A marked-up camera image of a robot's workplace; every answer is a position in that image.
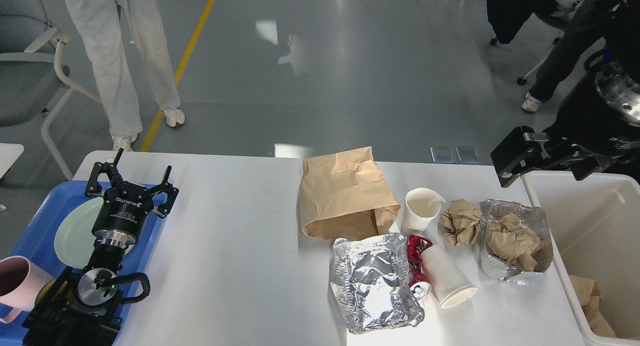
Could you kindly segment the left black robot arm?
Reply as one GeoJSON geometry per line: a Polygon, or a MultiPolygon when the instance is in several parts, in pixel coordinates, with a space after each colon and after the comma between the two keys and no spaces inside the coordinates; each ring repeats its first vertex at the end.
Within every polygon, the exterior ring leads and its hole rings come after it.
{"type": "Polygon", "coordinates": [[[159,184],[126,181],[118,171],[123,149],[114,160],[96,162],[84,195],[98,201],[89,219],[91,254],[80,266],[68,265],[37,296],[23,321],[25,346],[111,346],[121,330],[127,305],[144,300],[151,284],[143,269],[143,253],[151,233],[151,215],[164,219],[179,189],[167,166],[159,184]]]}

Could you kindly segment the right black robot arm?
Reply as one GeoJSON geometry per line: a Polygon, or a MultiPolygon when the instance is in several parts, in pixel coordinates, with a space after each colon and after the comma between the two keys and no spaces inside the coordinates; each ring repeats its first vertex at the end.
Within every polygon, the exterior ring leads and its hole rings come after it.
{"type": "Polygon", "coordinates": [[[585,0],[564,36],[537,71],[522,109],[533,113],[599,39],[599,54],[586,60],[586,75],[562,101],[554,123],[537,133],[514,128],[491,152],[503,188],[537,170],[570,170],[578,181],[614,163],[639,158],[639,0],[585,0]]]}

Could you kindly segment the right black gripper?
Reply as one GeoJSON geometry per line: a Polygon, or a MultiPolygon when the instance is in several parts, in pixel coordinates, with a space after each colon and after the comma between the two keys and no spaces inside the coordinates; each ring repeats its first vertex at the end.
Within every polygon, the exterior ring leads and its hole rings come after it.
{"type": "Polygon", "coordinates": [[[502,188],[531,171],[565,170],[563,163],[571,158],[577,181],[610,168],[638,179],[639,138],[639,63],[599,62],[563,100],[544,132],[517,126],[490,157],[502,188]]]}

